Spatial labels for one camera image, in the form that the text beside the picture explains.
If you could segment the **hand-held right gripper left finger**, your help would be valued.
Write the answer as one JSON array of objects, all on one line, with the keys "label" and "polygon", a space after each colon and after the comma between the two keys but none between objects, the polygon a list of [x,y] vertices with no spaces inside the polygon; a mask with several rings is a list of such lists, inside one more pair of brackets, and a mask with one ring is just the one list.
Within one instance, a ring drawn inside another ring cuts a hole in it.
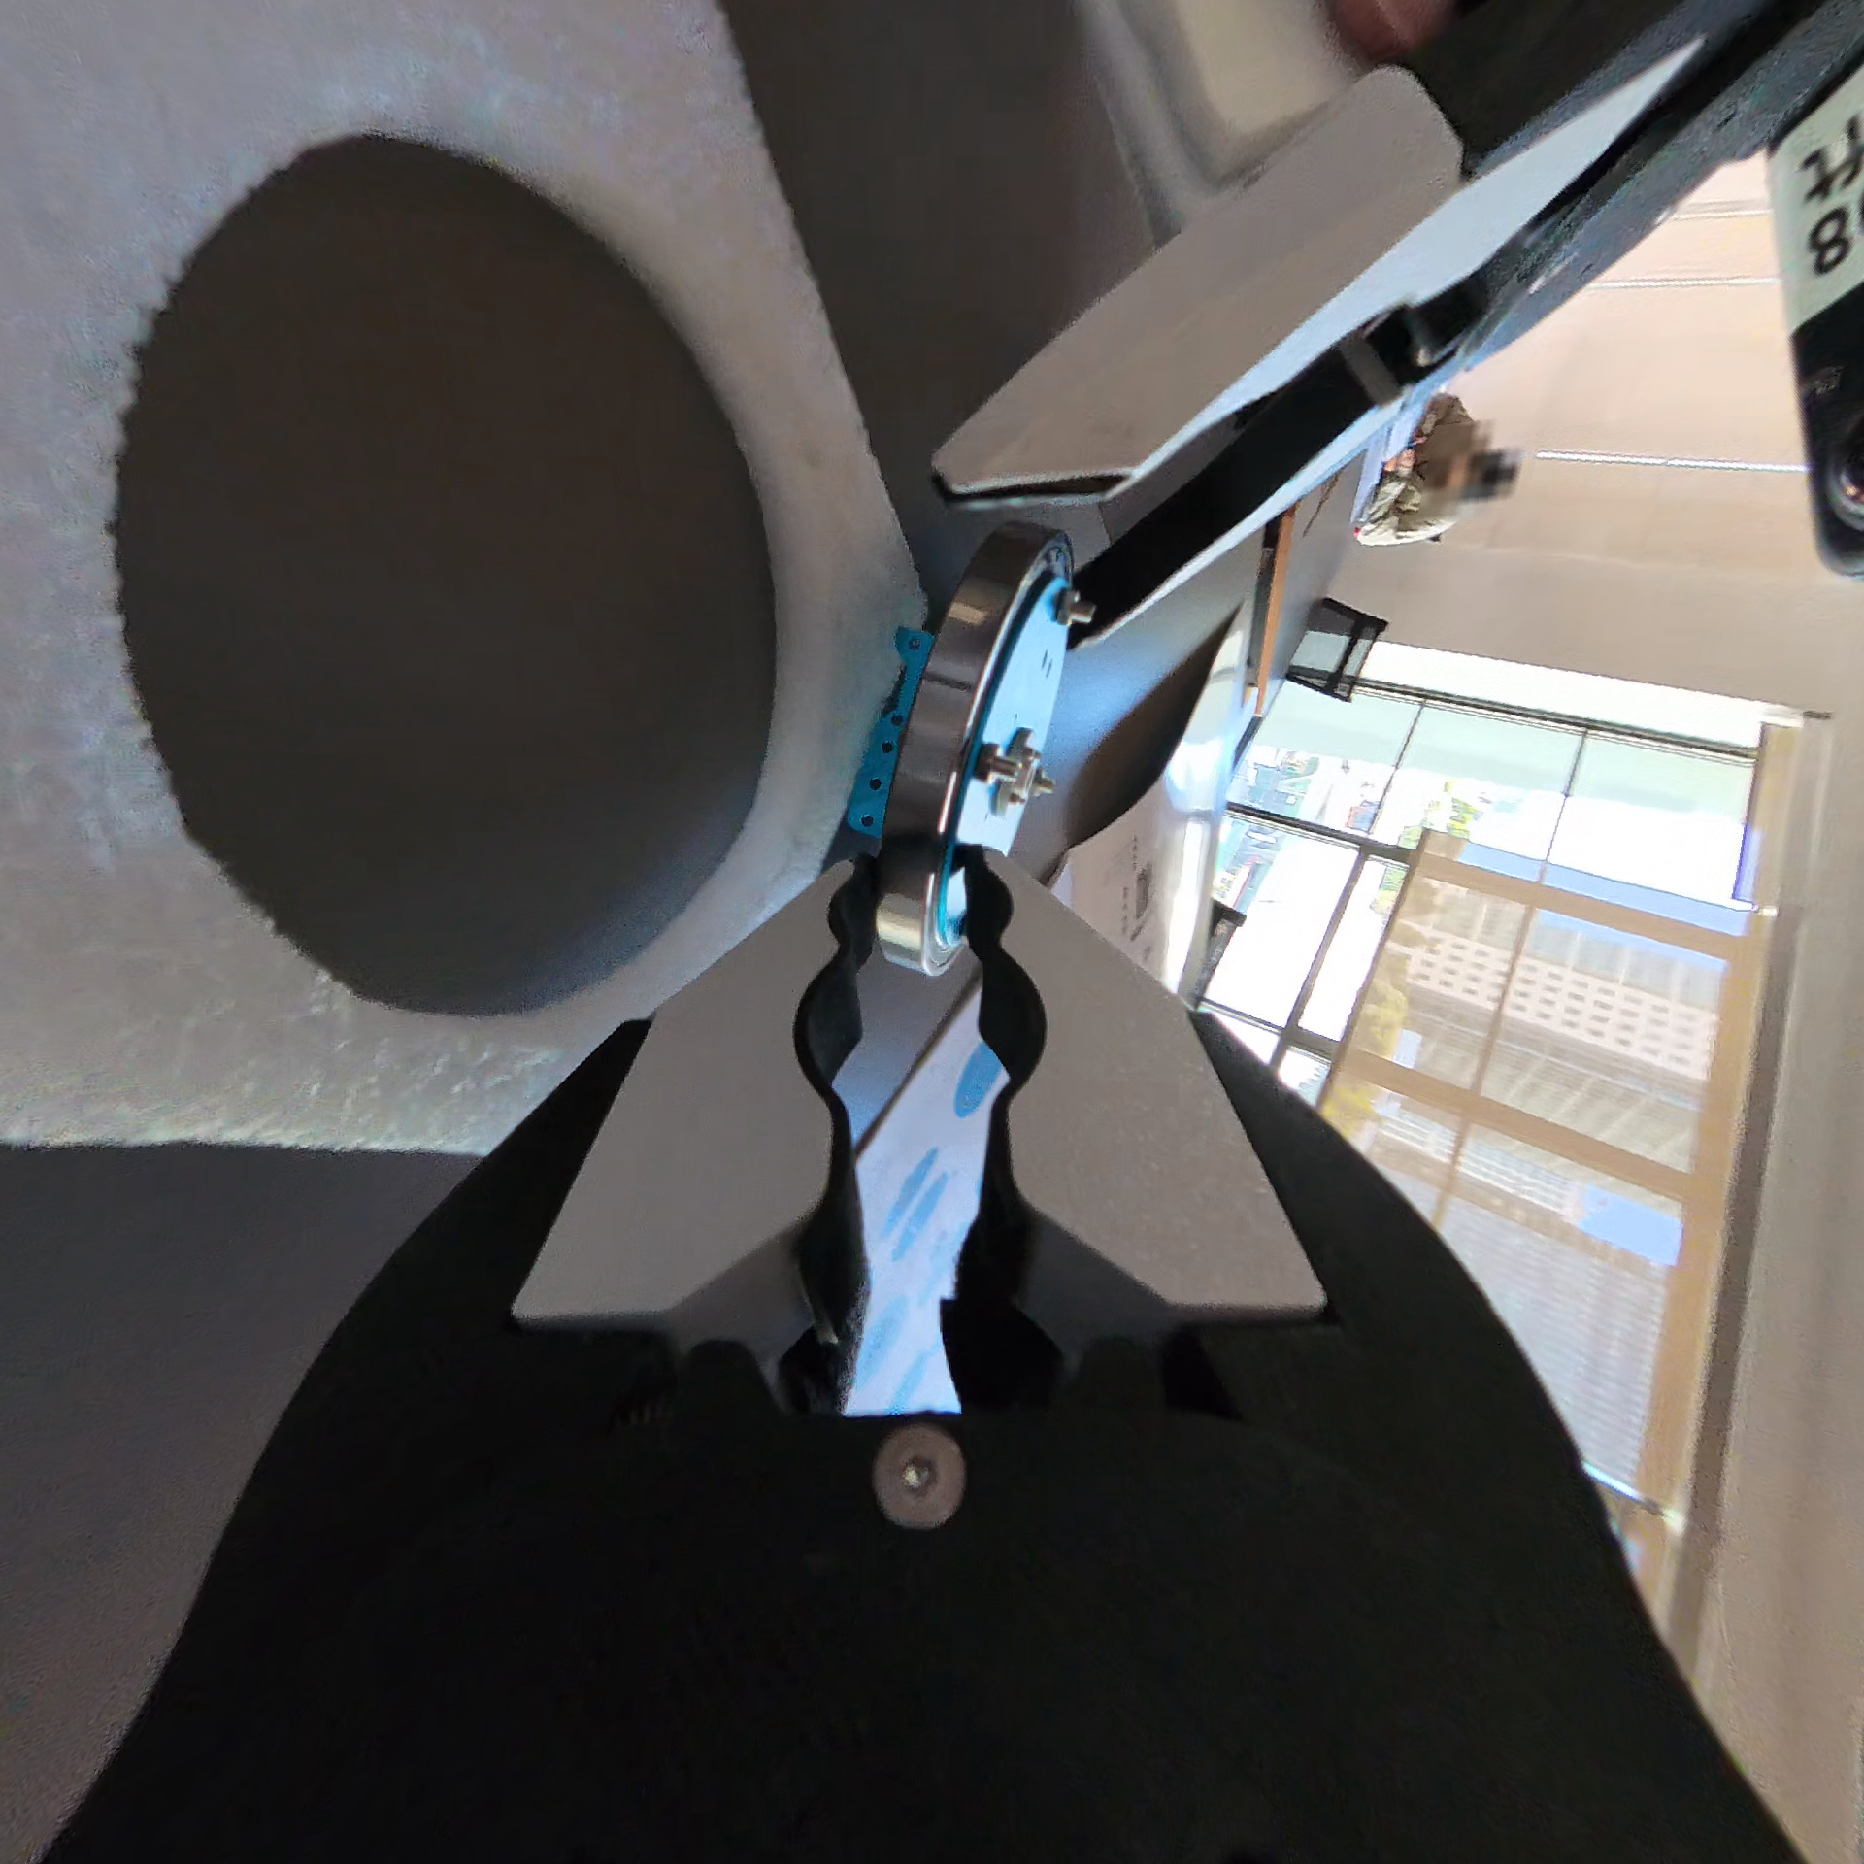
[{"label": "hand-held right gripper left finger", "polygon": [[514,1322],[737,1343],[787,1402],[850,1395],[870,1275],[833,1079],[873,905],[871,862],[838,862],[649,1018]]}]

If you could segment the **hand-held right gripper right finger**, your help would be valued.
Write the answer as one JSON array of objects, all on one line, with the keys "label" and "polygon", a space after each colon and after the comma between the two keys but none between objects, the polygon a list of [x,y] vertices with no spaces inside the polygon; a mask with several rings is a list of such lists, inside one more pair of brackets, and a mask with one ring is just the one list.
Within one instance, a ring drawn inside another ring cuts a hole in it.
[{"label": "hand-held right gripper right finger", "polygon": [[1195,1014],[1014,862],[962,872],[1005,1084],[940,1306],[960,1408],[1043,1408],[1106,1343],[1154,1360],[1201,1327],[1324,1316]]}]

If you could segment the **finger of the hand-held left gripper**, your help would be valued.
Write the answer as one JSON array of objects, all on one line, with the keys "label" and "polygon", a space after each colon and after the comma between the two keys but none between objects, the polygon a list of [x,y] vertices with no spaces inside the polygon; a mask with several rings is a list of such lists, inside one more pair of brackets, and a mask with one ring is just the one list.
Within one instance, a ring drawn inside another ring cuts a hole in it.
[{"label": "finger of the hand-held left gripper", "polygon": [[1491,262],[1634,130],[1702,35],[1472,35],[1354,82],[1081,313],[934,455],[956,507],[1118,501],[1076,573],[1132,620],[1426,397]]},{"label": "finger of the hand-held left gripper", "polygon": [[1263,547],[1260,531],[1244,536],[1144,612],[1067,655],[1043,746],[1055,791],[1041,800],[1041,878],[1157,779],[1227,628],[1253,599]]}]

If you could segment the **blue round bearing plate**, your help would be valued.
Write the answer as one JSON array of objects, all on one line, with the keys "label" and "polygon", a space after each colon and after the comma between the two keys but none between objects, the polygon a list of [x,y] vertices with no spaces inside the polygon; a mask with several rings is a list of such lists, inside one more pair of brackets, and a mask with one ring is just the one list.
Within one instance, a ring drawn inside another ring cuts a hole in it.
[{"label": "blue round bearing plate", "polygon": [[969,851],[1005,854],[1053,791],[1045,743],[1072,634],[1092,620],[1061,531],[1006,523],[934,622],[893,634],[899,675],[853,775],[844,826],[877,860],[877,943],[909,972],[954,965]]}]

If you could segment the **person's left hand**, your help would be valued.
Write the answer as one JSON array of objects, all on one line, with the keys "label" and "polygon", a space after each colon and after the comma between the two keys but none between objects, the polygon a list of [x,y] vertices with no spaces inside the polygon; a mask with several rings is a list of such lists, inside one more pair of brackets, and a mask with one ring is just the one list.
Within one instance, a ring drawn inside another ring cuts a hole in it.
[{"label": "person's left hand", "polygon": [[1368,65],[1400,62],[1455,23],[1459,3],[1436,0],[1337,0],[1329,3],[1340,43]]}]

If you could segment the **white instruction booklet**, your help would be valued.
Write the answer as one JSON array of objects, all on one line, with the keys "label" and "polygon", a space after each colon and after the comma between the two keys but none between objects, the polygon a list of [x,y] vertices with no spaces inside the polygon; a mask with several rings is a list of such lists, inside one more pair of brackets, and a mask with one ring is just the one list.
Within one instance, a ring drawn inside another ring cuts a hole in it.
[{"label": "white instruction booklet", "polygon": [[[1005,948],[1039,981],[1047,1017],[1045,1052],[1006,1109],[1016,1186],[1065,1243],[1106,1220],[1104,1262],[1198,1319],[1266,1314],[1298,1288],[1280,1269],[1286,1222],[1184,1004],[1121,925],[1103,929],[1083,911],[1125,913],[1144,878],[1150,937],[1164,954],[1174,903],[1209,903],[1212,853],[1207,820],[1156,844],[1128,813],[1072,853],[1061,902],[1003,874]],[[1001,1095],[1009,1065],[980,1034],[969,989],[855,1156],[870,1306],[847,1414],[959,1408],[940,1303],[979,1212]]]}]

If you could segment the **large glass window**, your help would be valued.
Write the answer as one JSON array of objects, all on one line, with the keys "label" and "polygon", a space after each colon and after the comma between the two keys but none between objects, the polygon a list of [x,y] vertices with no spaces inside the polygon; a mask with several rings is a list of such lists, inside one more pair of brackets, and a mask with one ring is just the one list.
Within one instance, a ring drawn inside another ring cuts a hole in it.
[{"label": "large glass window", "polygon": [[1198,985],[1434,1226],[1622,1521],[1679,1529],[1802,731],[1289,684]]}]

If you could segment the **white foam block round hole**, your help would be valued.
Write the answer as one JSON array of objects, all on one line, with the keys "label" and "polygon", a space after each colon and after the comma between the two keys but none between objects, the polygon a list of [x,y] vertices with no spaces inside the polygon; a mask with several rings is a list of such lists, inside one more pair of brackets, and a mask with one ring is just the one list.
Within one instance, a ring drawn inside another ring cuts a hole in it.
[{"label": "white foam block round hole", "polygon": [[[108,547],[133,351],[343,134],[488,155],[658,293],[745,447],[776,701],[745,826],[644,951],[506,1017],[366,1004],[184,831]],[[4,4],[4,1146],[479,1151],[812,881],[924,599],[718,4]]]}]

